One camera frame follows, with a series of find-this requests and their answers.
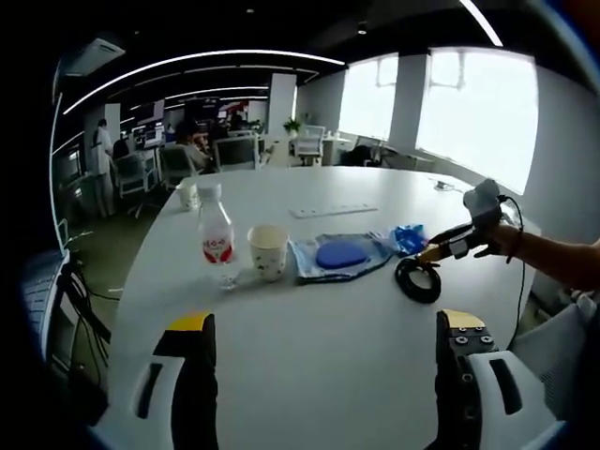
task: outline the white cup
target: white cup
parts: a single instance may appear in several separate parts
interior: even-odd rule
[[[179,194],[179,202],[181,202],[181,207],[186,211],[191,211],[192,209],[195,210],[200,207],[198,189],[196,188],[196,183],[193,180],[183,180],[177,185],[175,190]]]
[[[281,278],[288,254],[287,232],[275,225],[257,225],[247,233],[252,263],[265,281]]]

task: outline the floor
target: floor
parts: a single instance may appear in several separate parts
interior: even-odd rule
[[[145,208],[137,219],[119,213],[106,219],[94,220],[79,230],[73,229],[74,233],[92,232],[73,241],[69,249],[81,260],[83,275],[91,292],[112,298],[91,296],[94,311],[109,329],[113,327],[118,298],[125,285],[129,268],[157,214],[158,209]],[[544,320],[545,317],[539,313],[533,302],[529,301],[518,332],[531,330]],[[73,363],[94,382],[98,382],[99,372],[98,383],[106,386],[106,368],[101,362],[93,339],[88,338],[83,326],[78,328],[72,357]]]

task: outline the white table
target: white table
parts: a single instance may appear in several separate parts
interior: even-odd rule
[[[291,237],[360,233],[424,223],[433,235],[470,219],[462,194],[435,190],[430,174],[370,168],[265,169],[203,176],[222,183],[240,265],[246,234],[279,224]],[[437,177],[458,188],[457,179]],[[290,208],[371,203],[377,211],[296,219]],[[424,448],[436,435],[435,313],[482,319],[504,349],[515,330],[521,263],[472,255],[442,262],[442,296],[431,306],[393,280],[396,260],[349,283],[280,283],[223,293],[205,276],[194,214],[172,196],[131,267],[112,335],[111,407],[97,429],[116,448],[171,448],[170,410],[181,360],[164,358],[148,419],[132,405],[165,328],[210,309],[217,325],[217,433],[220,448]],[[539,230],[526,222],[526,229]],[[522,306],[532,286],[528,267]]]

